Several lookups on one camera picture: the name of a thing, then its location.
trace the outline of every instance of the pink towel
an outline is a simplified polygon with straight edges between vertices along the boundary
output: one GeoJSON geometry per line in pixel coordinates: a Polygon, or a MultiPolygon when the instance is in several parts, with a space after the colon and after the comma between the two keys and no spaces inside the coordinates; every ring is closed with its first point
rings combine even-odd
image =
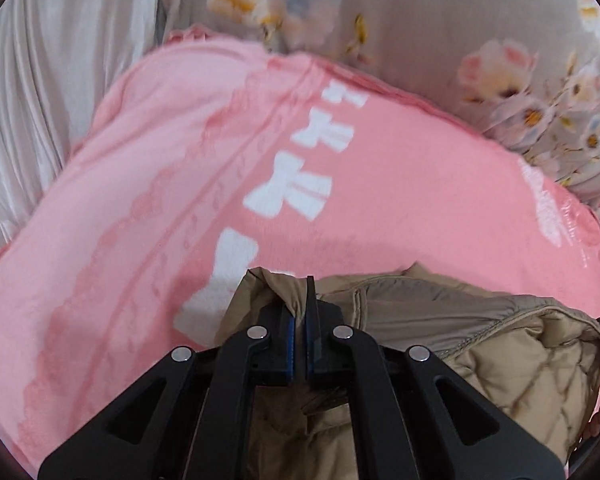
{"type": "Polygon", "coordinates": [[[600,316],[600,227],[521,158],[307,54],[199,29],[100,104],[0,259],[0,436],[43,458],[173,346],[213,341],[248,267],[418,261],[600,316]]]}

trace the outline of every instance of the puffer jacket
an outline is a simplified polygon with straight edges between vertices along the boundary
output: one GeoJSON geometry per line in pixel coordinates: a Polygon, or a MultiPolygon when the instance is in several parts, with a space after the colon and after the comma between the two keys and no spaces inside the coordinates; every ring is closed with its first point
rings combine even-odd
{"type": "MultiPolygon", "coordinates": [[[[427,346],[563,463],[593,413],[600,389],[600,325],[552,298],[490,292],[418,264],[403,272],[317,280],[316,293],[381,345],[427,346]]],[[[254,324],[276,297],[300,328],[306,280],[251,269],[222,320],[217,343],[254,324]]],[[[247,477],[357,478],[344,402],[341,392],[312,392],[306,384],[258,389],[247,477]]]]}

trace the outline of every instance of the black bracket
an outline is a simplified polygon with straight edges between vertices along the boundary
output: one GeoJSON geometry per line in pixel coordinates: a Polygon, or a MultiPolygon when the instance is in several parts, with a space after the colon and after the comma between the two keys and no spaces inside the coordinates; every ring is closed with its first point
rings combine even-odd
{"type": "Polygon", "coordinates": [[[347,394],[362,480],[562,480],[558,458],[423,346],[344,325],[308,278],[306,370],[282,303],[222,347],[174,349],[53,452],[40,480],[237,480],[256,386],[347,394]]]}

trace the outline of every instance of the pink flower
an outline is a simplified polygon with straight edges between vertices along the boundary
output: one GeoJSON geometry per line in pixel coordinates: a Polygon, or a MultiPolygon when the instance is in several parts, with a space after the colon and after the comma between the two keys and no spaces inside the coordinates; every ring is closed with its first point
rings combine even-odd
{"type": "Polygon", "coordinates": [[[460,63],[458,81],[471,101],[501,103],[531,84],[538,55],[513,40],[489,40],[460,63]]]}

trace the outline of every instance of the silver rivet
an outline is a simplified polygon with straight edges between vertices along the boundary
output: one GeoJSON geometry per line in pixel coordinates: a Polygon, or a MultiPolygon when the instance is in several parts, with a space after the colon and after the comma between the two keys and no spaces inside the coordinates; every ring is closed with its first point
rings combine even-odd
{"type": "Polygon", "coordinates": [[[183,363],[184,361],[191,359],[192,355],[193,352],[191,351],[191,348],[187,348],[186,346],[178,346],[171,352],[171,359],[179,363],[183,363]]]}
{"type": "Polygon", "coordinates": [[[267,336],[267,329],[260,325],[252,326],[247,330],[247,335],[251,339],[264,339],[267,336]]]}
{"type": "Polygon", "coordinates": [[[409,357],[414,361],[426,361],[429,359],[431,352],[428,349],[424,348],[424,346],[412,346],[409,348],[409,357]]]}
{"type": "Polygon", "coordinates": [[[347,325],[339,325],[333,329],[333,335],[338,339],[349,339],[353,335],[353,329],[347,325]]]}

